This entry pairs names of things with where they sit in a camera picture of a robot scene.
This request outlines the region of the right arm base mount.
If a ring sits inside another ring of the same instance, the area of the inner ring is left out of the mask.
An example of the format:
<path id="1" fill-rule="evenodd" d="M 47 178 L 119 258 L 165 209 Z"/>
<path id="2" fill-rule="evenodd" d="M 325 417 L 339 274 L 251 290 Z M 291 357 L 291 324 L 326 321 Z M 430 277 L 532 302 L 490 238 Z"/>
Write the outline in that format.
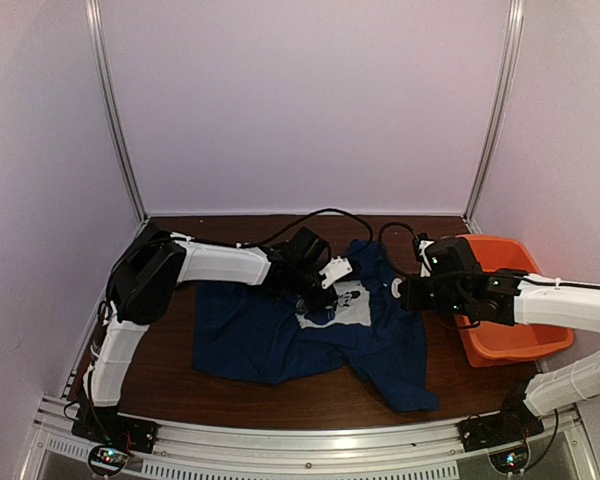
<path id="1" fill-rule="evenodd" d="M 476 416 L 458 424 L 465 452 L 490 449 L 500 445 L 521 442 L 544 432 L 541 419 L 518 413 L 493 413 Z"/>

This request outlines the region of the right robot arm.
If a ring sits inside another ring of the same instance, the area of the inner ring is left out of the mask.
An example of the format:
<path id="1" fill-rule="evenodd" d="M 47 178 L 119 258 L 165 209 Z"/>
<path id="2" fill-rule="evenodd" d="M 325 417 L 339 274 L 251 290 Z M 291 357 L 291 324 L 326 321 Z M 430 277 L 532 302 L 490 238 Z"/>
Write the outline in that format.
<path id="1" fill-rule="evenodd" d="M 392 295 L 407 310 L 459 314 L 472 323 L 551 326 L 600 334 L 600 284 L 565 281 L 520 269 L 488 271 L 478 260 L 479 237 L 415 242 L 417 274 L 396 279 Z M 600 350 L 538 374 L 504 401 L 492 430 L 510 442 L 541 417 L 600 395 Z"/>

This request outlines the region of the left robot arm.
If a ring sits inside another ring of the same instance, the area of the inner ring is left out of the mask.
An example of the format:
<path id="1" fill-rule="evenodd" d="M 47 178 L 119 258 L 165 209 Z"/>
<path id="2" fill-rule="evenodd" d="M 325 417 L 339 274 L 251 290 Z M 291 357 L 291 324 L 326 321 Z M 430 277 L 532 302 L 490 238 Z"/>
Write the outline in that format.
<path id="1" fill-rule="evenodd" d="M 335 283 L 353 270 L 303 228 L 280 244 L 222 244 L 147 225 L 111 269 L 98 310 L 90 363 L 76 392 L 74 423 L 103 444 L 124 433 L 118 408 L 135 351 L 167 312 L 174 292 L 193 282 L 229 282 L 294 295 L 308 312 L 331 309 Z"/>

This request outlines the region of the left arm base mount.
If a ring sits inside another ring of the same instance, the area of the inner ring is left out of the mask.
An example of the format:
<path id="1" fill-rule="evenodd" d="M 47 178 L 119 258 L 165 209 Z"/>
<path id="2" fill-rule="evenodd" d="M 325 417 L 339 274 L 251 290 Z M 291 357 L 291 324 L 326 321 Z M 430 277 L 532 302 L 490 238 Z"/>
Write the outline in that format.
<path id="1" fill-rule="evenodd" d="M 151 454 L 154 450 L 158 425 L 153 421 L 114 415 L 92 414 L 73 422 L 71 433 L 83 439 L 113 446 L 125 452 Z"/>

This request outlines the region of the starry night round brooch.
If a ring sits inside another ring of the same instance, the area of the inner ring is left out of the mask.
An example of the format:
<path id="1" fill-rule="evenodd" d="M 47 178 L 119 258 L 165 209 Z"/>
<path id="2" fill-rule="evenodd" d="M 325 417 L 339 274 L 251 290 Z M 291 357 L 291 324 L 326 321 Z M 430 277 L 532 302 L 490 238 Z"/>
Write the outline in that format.
<path id="1" fill-rule="evenodd" d="M 390 287 L 391 294 L 396 299 L 401 298 L 400 286 L 402 283 L 403 283 L 403 280 L 400 278 L 394 278 L 393 281 L 391 282 L 391 287 Z"/>

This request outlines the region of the navy white clothing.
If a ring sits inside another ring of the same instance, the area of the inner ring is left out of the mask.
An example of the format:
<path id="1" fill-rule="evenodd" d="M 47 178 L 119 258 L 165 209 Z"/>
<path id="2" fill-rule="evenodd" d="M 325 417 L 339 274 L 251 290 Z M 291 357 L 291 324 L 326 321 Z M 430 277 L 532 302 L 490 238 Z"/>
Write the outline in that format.
<path id="1" fill-rule="evenodd" d="M 359 271 L 336 283 L 332 310 L 300 313 L 294 296 L 274 301 L 243 284 L 198 283 L 194 369 L 279 385 L 350 366 L 393 411 L 437 410 L 439 398 L 427 388 L 424 322 L 392 295 L 386 247 L 355 240 L 346 255 Z"/>

